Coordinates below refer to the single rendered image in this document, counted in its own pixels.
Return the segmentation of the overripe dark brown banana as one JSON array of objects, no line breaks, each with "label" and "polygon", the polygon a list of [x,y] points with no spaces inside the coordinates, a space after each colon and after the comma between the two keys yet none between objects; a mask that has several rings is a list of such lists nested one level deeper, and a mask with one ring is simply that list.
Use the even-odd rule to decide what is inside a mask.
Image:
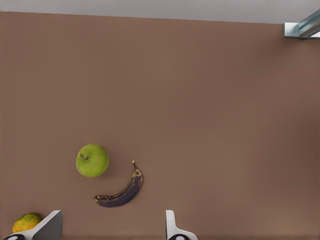
[{"label": "overripe dark brown banana", "polygon": [[140,192],[143,186],[144,176],[137,167],[136,162],[133,160],[131,163],[134,167],[134,171],[128,185],[115,195],[96,195],[94,201],[99,206],[105,208],[121,207],[133,200]]}]

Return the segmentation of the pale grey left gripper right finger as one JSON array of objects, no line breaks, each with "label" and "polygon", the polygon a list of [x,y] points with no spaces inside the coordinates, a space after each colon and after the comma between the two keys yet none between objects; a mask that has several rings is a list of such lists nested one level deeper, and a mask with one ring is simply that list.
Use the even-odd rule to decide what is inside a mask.
[{"label": "pale grey left gripper right finger", "polygon": [[198,237],[189,231],[176,226],[175,213],[173,210],[165,211],[166,240],[198,240]]}]

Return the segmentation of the green apple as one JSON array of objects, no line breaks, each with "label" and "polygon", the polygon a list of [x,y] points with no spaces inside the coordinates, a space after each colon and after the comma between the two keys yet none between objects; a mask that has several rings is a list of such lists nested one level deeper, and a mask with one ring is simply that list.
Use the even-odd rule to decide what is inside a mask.
[{"label": "green apple", "polygon": [[76,157],[78,172],[88,178],[103,174],[109,166],[107,151],[98,144],[88,144],[82,147]]}]

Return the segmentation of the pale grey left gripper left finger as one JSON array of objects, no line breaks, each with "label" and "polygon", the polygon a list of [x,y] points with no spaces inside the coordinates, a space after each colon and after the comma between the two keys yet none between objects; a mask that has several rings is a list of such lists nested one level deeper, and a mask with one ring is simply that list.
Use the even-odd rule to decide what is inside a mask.
[{"label": "pale grey left gripper left finger", "polygon": [[60,240],[63,233],[63,212],[54,210],[30,230],[8,235],[3,240]]}]

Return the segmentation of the yellow-green orange fruit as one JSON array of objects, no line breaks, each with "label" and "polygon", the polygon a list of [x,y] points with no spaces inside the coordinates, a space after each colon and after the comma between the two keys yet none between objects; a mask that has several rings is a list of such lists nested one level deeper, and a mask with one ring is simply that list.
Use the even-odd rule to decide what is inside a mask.
[{"label": "yellow-green orange fruit", "polygon": [[19,217],[12,226],[12,232],[18,233],[33,229],[42,219],[34,212],[24,214]]}]

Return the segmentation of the silver frame post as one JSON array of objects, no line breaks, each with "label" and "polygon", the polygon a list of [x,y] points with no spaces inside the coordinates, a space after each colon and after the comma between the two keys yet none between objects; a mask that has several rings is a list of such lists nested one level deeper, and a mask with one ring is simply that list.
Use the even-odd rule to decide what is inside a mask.
[{"label": "silver frame post", "polygon": [[320,39],[320,8],[300,22],[285,22],[282,25],[284,38]]}]

